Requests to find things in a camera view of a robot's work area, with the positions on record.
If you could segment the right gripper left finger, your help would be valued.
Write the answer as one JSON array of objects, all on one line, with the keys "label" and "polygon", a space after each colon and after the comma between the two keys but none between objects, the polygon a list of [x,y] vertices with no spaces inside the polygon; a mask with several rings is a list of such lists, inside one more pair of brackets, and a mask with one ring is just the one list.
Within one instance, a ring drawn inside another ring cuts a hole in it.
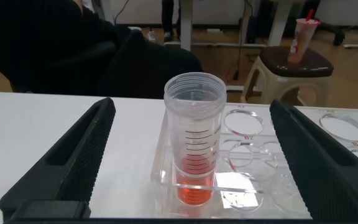
[{"label": "right gripper left finger", "polygon": [[88,218],[115,113],[110,98],[93,104],[2,196],[4,223]]}]

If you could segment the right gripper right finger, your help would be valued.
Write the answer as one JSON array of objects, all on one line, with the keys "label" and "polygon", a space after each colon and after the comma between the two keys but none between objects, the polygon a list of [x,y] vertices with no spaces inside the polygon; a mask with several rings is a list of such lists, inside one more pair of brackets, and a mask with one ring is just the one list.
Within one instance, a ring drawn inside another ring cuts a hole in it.
[{"label": "right gripper right finger", "polygon": [[358,221],[358,157],[294,106],[273,100],[269,110],[311,217]]}]

